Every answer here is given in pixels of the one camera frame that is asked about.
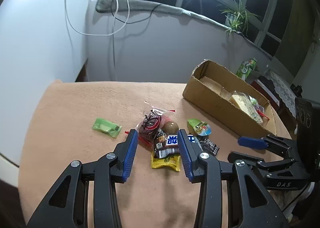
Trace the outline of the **clear bag dark candies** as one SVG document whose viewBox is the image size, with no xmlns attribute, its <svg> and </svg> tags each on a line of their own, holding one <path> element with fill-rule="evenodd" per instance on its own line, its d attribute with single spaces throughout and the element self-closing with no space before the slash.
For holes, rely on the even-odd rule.
<svg viewBox="0 0 320 228">
<path fill-rule="evenodd" d="M 253 106 L 263 122 L 268 122 L 270 120 L 264 113 L 264 107 L 259 104 L 254 104 Z"/>
</svg>

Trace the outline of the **biscuit pack clear wrapper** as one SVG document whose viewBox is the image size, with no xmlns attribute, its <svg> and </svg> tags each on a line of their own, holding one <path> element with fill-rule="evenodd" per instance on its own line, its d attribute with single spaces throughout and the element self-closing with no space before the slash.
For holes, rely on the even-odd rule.
<svg viewBox="0 0 320 228">
<path fill-rule="evenodd" d="M 239 109 L 241 109 L 249 117 L 251 117 L 251 119 L 255 120 L 258 124 L 262 125 L 264 123 L 261 117 L 256 112 L 253 106 L 254 104 L 252 104 L 249 100 L 249 95 L 243 92 L 233 91 L 231 93 L 229 101 Z"/>
</svg>

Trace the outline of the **green lid jelly cup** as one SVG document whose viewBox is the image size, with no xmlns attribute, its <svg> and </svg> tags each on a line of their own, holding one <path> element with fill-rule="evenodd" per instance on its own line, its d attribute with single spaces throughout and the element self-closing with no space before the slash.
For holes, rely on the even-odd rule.
<svg viewBox="0 0 320 228">
<path fill-rule="evenodd" d="M 187 127 L 189 132 L 195 136 L 209 136 L 212 133 L 210 125 L 199 119 L 188 119 Z"/>
</svg>

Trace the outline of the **yellow snack packet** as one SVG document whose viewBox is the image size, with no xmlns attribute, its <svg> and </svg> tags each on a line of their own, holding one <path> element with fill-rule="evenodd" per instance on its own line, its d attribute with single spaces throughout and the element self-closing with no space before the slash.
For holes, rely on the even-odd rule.
<svg viewBox="0 0 320 228">
<path fill-rule="evenodd" d="M 154 153 L 151 154 L 151 168 L 159 169 L 164 167 L 170 167 L 174 171 L 179 172 L 181 170 L 181 156 L 180 155 L 168 155 L 165 158 L 155 158 Z"/>
</svg>

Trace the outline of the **brown jelly cup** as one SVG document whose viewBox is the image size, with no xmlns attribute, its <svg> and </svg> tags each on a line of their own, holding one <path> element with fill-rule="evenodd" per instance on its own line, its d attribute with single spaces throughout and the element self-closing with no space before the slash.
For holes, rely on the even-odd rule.
<svg viewBox="0 0 320 228">
<path fill-rule="evenodd" d="M 167 121 L 163 124 L 162 131 L 167 135 L 176 135 L 179 131 L 179 126 L 175 121 Z"/>
</svg>

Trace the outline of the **green candy packet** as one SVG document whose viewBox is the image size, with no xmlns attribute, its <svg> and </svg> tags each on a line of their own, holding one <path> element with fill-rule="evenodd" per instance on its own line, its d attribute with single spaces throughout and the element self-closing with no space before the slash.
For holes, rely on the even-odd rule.
<svg viewBox="0 0 320 228">
<path fill-rule="evenodd" d="M 112 138 L 116 138 L 119 135 L 122 126 L 107 121 L 103 118 L 97 118 L 92 126 L 92 129 L 107 134 Z"/>
</svg>

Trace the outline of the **red dates snack bag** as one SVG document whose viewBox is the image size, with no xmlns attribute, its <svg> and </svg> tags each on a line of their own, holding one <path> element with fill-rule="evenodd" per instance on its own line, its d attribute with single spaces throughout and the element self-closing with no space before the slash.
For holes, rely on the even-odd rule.
<svg viewBox="0 0 320 228">
<path fill-rule="evenodd" d="M 151 148 L 158 130 L 161 130 L 163 125 L 171 120 L 175 112 L 175 109 L 159 108 L 145 101 L 144 117 L 135 127 L 138 132 L 139 142 L 147 148 Z"/>
</svg>

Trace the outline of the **brown snickers bar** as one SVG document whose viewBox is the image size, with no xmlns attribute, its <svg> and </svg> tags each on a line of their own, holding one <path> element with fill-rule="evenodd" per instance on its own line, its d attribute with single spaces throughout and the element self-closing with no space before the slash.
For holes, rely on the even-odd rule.
<svg viewBox="0 0 320 228">
<path fill-rule="evenodd" d="M 249 96 L 249 100 L 251 101 L 252 104 L 259 104 L 258 101 L 252 96 Z"/>
</svg>

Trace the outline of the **red box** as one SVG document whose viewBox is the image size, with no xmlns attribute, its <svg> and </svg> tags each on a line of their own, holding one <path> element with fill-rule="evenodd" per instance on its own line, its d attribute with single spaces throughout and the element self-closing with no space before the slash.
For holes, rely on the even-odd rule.
<svg viewBox="0 0 320 228">
<path fill-rule="evenodd" d="M 275 110 L 280 108 L 280 101 L 259 79 L 254 80 L 251 83 L 251 86 L 259 91 L 270 102 Z"/>
</svg>

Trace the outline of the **white lace cloth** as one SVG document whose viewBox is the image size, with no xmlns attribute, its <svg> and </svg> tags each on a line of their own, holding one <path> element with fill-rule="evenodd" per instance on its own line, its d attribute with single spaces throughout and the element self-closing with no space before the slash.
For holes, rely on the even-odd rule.
<svg viewBox="0 0 320 228">
<path fill-rule="evenodd" d="M 295 118 L 296 117 L 296 105 L 295 105 L 296 95 L 290 89 L 289 84 L 285 80 L 283 80 L 281 76 L 276 74 L 274 71 L 269 70 L 266 73 L 266 76 L 269 80 L 272 81 L 276 93 L 278 94 L 280 99 L 283 101 L 285 106 L 288 108 L 288 110 L 291 112 L 293 118 Z"/>
</svg>

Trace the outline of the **cardboard box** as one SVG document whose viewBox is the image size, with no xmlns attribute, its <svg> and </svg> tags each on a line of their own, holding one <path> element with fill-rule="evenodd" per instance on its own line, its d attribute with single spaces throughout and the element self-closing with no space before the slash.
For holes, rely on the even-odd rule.
<svg viewBox="0 0 320 228">
<path fill-rule="evenodd" d="M 183 98 L 239 136 L 277 135 L 270 102 L 227 68 L 205 60 L 195 67 Z"/>
</svg>

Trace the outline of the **peach table cloth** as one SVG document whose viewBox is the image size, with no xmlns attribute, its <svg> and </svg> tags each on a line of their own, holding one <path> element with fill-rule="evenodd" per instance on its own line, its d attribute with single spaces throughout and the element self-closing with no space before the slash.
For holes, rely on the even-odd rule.
<svg viewBox="0 0 320 228">
<path fill-rule="evenodd" d="M 184 88 L 174 83 L 52 83 L 34 112 L 20 160 L 18 191 L 25 220 L 72 161 L 98 160 L 124 141 L 126 132 L 143 119 L 145 101 L 175 109 L 171 119 L 181 128 L 190 118 L 207 122 L 221 161 L 231 151 L 278 159 L 268 151 L 239 146 L 234 132 L 183 98 Z M 119 135 L 112 138 L 93 130 L 97 118 L 122 126 Z M 199 184 L 191 184 L 182 171 L 152 169 L 150 158 L 150 152 L 139 146 L 130 177 L 116 186 L 123 227 L 192 227 Z"/>
</svg>

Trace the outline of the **potted spider plant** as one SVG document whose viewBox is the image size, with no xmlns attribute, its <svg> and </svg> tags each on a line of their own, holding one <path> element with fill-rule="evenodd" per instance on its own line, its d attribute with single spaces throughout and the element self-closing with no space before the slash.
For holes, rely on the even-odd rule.
<svg viewBox="0 0 320 228">
<path fill-rule="evenodd" d="M 249 18 L 260 16 L 248 11 L 242 0 L 233 1 L 235 8 L 225 8 L 220 10 L 221 14 L 225 15 L 226 22 L 228 22 L 225 32 L 228 33 L 228 35 L 236 33 L 245 37 L 248 32 Z"/>
</svg>

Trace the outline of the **grey windowsill cloth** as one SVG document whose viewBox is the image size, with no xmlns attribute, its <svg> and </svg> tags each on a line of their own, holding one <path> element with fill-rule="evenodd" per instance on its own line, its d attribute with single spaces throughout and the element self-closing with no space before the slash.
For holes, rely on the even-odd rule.
<svg viewBox="0 0 320 228">
<path fill-rule="evenodd" d="M 170 5 L 166 5 L 163 3 L 157 3 L 157 2 L 150 2 L 145 0 L 129 0 L 129 8 L 130 11 L 136 11 L 136 12 L 147 12 L 150 13 L 161 13 L 166 15 L 174 15 L 174 16 L 187 16 L 191 19 L 204 21 L 206 23 L 212 24 L 214 26 L 217 26 L 218 28 L 223 28 L 224 30 L 227 29 L 227 26 L 221 23 L 218 23 L 206 16 L 194 13 L 192 11 L 185 10 L 180 7 L 174 7 Z M 95 10 L 98 13 L 106 14 L 113 12 L 115 14 L 116 11 L 116 3 L 114 0 L 97 0 L 97 3 L 95 5 Z"/>
</svg>

